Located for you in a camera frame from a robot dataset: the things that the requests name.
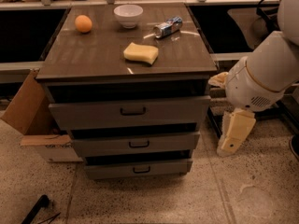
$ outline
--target soda can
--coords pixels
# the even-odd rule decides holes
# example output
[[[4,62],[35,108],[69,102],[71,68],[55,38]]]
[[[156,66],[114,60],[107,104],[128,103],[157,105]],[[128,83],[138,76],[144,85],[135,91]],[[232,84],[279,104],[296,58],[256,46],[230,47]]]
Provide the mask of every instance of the soda can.
[[[159,25],[155,25],[153,31],[155,33],[156,38],[162,38],[178,31],[182,27],[182,25],[182,18],[176,16],[171,19],[168,19],[166,22],[163,22]]]

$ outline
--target floor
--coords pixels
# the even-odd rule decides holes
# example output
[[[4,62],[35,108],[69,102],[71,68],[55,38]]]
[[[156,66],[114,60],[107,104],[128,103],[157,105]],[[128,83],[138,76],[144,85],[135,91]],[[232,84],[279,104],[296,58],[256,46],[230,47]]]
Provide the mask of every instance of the floor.
[[[94,181],[80,162],[50,163],[20,147],[21,134],[0,120],[0,222],[21,223],[46,194],[50,206],[33,223],[58,213],[51,223],[298,223],[299,161],[283,119],[259,120],[225,158],[208,119],[200,130],[186,175]]]

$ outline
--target drawer handle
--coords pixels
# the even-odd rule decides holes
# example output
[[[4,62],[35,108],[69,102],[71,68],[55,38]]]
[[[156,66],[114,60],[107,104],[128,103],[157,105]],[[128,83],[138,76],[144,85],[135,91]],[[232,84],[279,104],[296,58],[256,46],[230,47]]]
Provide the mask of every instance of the drawer handle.
[[[137,169],[137,168],[133,168],[133,173],[134,174],[146,174],[146,173],[149,173],[150,172],[150,166],[149,167],[147,167],[147,168],[139,168],[139,169]]]
[[[137,147],[148,147],[150,145],[150,141],[148,140],[147,142],[144,143],[133,143],[133,142],[129,142],[129,147],[131,148],[137,148]]]
[[[129,112],[121,108],[120,112],[122,116],[142,116],[147,112],[147,108],[143,107],[140,112]]]

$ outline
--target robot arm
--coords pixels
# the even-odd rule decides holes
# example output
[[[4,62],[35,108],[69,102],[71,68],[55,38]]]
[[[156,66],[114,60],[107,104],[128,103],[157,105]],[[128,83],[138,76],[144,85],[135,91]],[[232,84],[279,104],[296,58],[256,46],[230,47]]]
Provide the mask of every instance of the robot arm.
[[[299,0],[281,0],[278,25],[279,32],[271,33],[228,73],[218,75],[235,107],[232,114],[223,116],[221,156],[234,154],[245,141],[255,124],[253,112],[271,107],[299,80]]]

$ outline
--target bowl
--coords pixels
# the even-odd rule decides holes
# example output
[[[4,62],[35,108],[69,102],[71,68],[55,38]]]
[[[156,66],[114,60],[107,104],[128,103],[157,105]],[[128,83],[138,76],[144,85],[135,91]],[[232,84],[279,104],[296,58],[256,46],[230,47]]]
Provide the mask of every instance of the bowl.
[[[121,5],[114,8],[115,18],[124,28],[136,27],[142,13],[143,8],[138,5]]]

